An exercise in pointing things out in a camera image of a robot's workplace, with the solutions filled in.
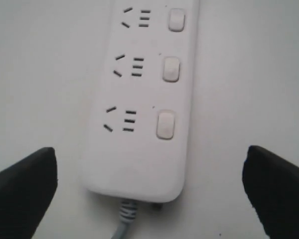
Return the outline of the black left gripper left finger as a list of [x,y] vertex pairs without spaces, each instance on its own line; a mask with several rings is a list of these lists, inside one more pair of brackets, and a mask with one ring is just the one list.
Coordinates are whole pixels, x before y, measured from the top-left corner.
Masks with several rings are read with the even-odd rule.
[[0,172],[0,239],[30,239],[58,186],[57,160],[44,147]]

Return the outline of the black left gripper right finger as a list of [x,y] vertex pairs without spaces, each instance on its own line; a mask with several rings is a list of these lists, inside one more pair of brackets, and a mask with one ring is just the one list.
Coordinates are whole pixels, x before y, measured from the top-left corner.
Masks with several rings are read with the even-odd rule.
[[299,239],[299,167],[251,145],[242,182],[266,235],[271,239]]

